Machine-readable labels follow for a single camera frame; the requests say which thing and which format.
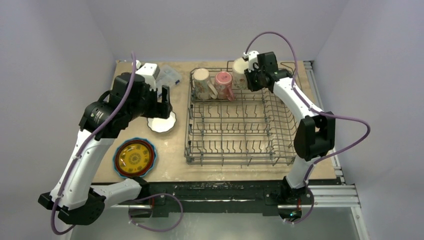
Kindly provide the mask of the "green inside floral mug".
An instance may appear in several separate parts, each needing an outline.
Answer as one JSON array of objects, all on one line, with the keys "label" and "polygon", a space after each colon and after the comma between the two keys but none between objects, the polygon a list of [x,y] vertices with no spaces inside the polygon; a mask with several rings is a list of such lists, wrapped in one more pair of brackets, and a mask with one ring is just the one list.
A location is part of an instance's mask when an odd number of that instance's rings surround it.
[{"label": "green inside floral mug", "polygon": [[240,90],[248,89],[248,82],[245,75],[245,70],[248,69],[248,62],[242,57],[234,60],[232,64],[232,84]]}]

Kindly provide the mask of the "white scalloped bowl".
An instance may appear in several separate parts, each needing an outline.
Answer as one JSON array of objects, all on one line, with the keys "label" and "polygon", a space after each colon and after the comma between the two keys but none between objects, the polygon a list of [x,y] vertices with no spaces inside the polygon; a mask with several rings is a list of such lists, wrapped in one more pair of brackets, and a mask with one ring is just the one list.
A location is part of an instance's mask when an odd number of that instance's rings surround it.
[{"label": "white scalloped bowl", "polygon": [[171,111],[167,119],[164,118],[148,118],[147,126],[150,130],[156,133],[167,133],[169,132],[176,124],[177,118],[174,111]]}]

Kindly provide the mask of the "pink ghost mug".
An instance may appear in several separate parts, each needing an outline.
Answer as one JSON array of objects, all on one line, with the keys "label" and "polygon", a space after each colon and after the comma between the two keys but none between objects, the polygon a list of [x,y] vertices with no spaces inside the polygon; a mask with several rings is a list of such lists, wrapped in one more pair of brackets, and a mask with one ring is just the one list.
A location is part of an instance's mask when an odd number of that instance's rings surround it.
[{"label": "pink ghost mug", "polygon": [[218,93],[217,99],[219,100],[235,100],[233,92],[233,77],[227,71],[220,71],[215,75],[214,86]]}]

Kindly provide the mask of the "seahorse pattern tall mug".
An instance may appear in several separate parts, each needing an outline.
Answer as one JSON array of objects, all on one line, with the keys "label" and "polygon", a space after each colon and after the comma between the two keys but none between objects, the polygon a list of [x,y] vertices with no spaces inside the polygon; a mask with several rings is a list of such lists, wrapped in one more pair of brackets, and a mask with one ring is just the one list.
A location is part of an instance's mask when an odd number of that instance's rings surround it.
[{"label": "seahorse pattern tall mug", "polygon": [[217,99],[218,92],[212,83],[210,72],[206,68],[198,68],[193,72],[195,95],[200,100]]}]

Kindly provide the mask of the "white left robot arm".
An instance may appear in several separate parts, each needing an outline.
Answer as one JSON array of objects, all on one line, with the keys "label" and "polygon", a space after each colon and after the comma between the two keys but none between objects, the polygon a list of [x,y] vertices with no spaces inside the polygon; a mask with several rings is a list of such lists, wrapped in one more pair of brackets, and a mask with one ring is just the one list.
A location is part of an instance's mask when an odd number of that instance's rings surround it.
[{"label": "white left robot arm", "polygon": [[90,225],[105,209],[125,201],[146,203],[148,183],[141,176],[105,187],[92,186],[92,181],[105,154],[131,121],[167,119],[172,109],[167,85],[158,94],[141,75],[125,72],[117,76],[112,89],[85,108],[66,169],[55,188],[39,196],[38,203],[51,211],[52,218],[71,226]]}]

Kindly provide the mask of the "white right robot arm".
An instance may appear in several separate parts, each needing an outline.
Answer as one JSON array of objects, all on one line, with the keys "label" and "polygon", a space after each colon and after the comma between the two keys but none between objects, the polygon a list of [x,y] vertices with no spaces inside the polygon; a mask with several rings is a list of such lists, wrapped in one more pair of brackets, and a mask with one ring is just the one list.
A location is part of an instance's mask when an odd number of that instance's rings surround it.
[{"label": "white right robot arm", "polygon": [[273,52],[253,50],[244,53],[242,59],[248,63],[244,70],[248,89],[252,92],[268,89],[289,108],[297,124],[293,140],[296,156],[280,190],[282,200],[292,204],[306,193],[318,160],[334,148],[336,120],[331,112],[321,115],[314,109],[313,102],[296,84],[297,67],[293,72],[280,69]]}]

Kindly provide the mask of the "clear plastic box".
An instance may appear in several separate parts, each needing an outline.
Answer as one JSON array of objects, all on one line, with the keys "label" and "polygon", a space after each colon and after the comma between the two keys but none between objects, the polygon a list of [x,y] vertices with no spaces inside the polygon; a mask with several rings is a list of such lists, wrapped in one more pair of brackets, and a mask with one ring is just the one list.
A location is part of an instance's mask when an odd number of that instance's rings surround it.
[{"label": "clear plastic box", "polygon": [[156,79],[156,87],[158,88],[158,91],[161,92],[163,86],[169,86],[169,88],[172,88],[178,85],[182,79],[182,75],[173,67],[163,65],[160,67],[160,72]]}]

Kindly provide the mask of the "yellow patterned plate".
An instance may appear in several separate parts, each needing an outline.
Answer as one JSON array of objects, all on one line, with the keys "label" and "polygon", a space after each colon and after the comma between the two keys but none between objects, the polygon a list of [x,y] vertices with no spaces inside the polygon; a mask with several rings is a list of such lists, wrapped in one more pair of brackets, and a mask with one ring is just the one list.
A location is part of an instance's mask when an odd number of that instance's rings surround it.
[{"label": "yellow patterned plate", "polygon": [[118,155],[118,168],[127,175],[139,175],[153,162],[150,147],[142,142],[130,142]]}]

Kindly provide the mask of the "black table front rail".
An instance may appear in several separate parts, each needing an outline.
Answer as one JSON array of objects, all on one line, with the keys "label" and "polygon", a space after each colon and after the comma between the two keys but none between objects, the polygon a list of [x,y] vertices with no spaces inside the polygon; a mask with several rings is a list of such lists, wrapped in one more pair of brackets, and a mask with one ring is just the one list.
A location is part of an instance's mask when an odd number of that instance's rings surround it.
[{"label": "black table front rail", "polygon": [[180,212],[288,217],[289,211],[306,210],[315,203],[326,183],[326,180],[313,180],[305,194],[283,199],[282,180],[150,182],[142,195],[154,195],[153,200],[127,200],[121,206],[152,208],[157,218]]}]

